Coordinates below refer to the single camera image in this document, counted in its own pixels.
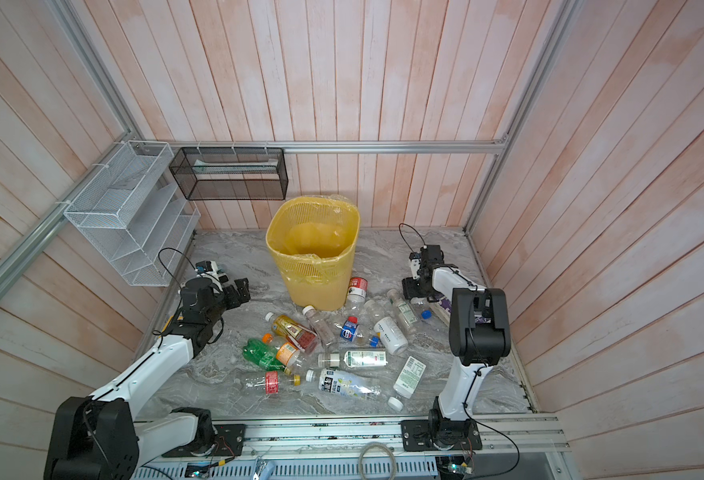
bottle cap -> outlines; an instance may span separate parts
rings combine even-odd
[[[394,398],[393,396],[386,400],[386,404],[389,405],[390,408],[392,408],[396,412],[400,412],[403,410],[403,403],[397,398]]]

yellow trash bin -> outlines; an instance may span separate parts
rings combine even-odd
[[[359,231],[360,212],[341,198],[297,197],[280,207],[267,229],[267,247],[294,303],[342,307]]]

gray marble surface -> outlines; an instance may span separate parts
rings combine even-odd
[[[480,272],[472,257],[470,245],[463,233],[453,229],[424,230],[428,244],[439,244],[446,261],[458,265],[462,272],[480,282]],[[318,390],[317,382],[303,384],[280,393],[242,392],[233,388],[234,376],[258,372],[258,368],[243,359],[242,345],[248,338],[261,338],[269,331],[264,321],[267,312],[282,312],[298,321],[305,321],[300,308],[290,297],[280,273],[267,250],[262,230],[206,232],[197,235],[192,248],[192,261],[215,260],[231,279],[247,277],[251,287],[251,302],[224,313],[221,339],[207,346],[187,366],[176,372],[139,413],[142,420],[161,418],[180,406],[209,408],[217,419],[242,416],[385,416],[395,415],[386,401],[341,398]],[[414,235],[406,232],[412,245]],[[368,280],[368,297],[386,298],[391,288],[399,288],[407,276],[408,247],[397,230],[361,230],[357,241],[353,275]],[[188,278],[192,271],[184,273]],[[451,362],[448,329],[436,317],[425,321],[393,367],[376,372],[376,378],[389,386],[394,383],[408,355],[427,364],[414,396],[406,400],[403,414],[424,415],[436,395],[442,391]],[[482,385],[474,412],[527,412],[524,397],[512,361],[502,359]]]

robotic arm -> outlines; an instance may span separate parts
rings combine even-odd
[[[446,264],[439,245],[424,245],[410,255],[412,277],[403,279],[407,299],[440,295],[451,300],[448,337],[454,355],[448,383],[430,411],[430,436],[450,448],[469,435],[472,405],[482,381],[512,348],[506,296],[466,278]]]
[[[133,425],[147,400],[209,343],[222,313],[251,299],[248,279],[225,285],[228,278],[215,262],[195,269],[198,275],[181,288],[181,305],[155,345],[110,383],[86,398],[70,397],[56,410],[46,480],[130,478],[136,466],[179,446],[197,456],[212,451],[211,413],[202,408],[177,408]]]

wooden wall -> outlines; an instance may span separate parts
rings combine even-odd
[[[0,258],[122,136],[44,0],[0,0]],[[53,413],[130,363],[160,289],[72,226],[0,302],[0,478],[42,474]]]
[[[704,0],[584,5],[473,238],[585,478],[704,478]]]
[[[562,0],[72,0],[142,134],[159,140],[492,140]],[[365,226],[464,225],[484,154],[289,155],[289,197]],[[280,202],[199,202],[208,229]]]

